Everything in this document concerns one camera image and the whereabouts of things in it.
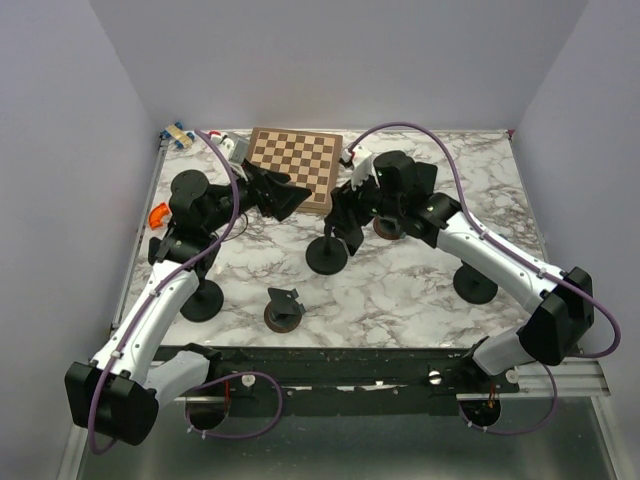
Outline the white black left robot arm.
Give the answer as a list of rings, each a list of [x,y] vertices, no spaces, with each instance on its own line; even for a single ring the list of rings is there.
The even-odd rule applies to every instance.
[[[159,411],[194,389],[214,393],[222,380],[214,349],[189,344],[155,367],[155,354],[178,314],[207,321],[224,296],[206,275],[238,216],[257,208],[278,221],[290,216],[311,191],[289,175],[244,161],[228,185],[212,184],[199,170],[171,183],[171,219],[149,244],[152,271],[120,327],[87,363],[74,362],[64,378],[75,425],[129,445],[150,433]]]

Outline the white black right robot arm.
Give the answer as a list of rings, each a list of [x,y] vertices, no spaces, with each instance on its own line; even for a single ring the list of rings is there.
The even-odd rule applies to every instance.
[[[342,244],[354,255],[364,240],[363,227],[386,221],[460,260],[454,288],[465,301],[485,304],[503,289],[518,302],[528,320],[471,348],[470,361],[459,370],[467,389],[483,391],[497,374],[522,364],[560,364],[593,324],[590,275],[539,260],[482,225],[461,197],[436,191],[437,172],[435,165],[401,151],[364,159],[331,193],[328,243]]]

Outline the black phone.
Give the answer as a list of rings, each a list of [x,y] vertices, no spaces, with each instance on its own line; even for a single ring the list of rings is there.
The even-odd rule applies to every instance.
[[[331,192],[331,210],[325,218],[325,224],[333,236],[345,245],[351,257],[364,240],[362,226],[352,205],[353,200],[353,191],[349,185],[334,188]]]

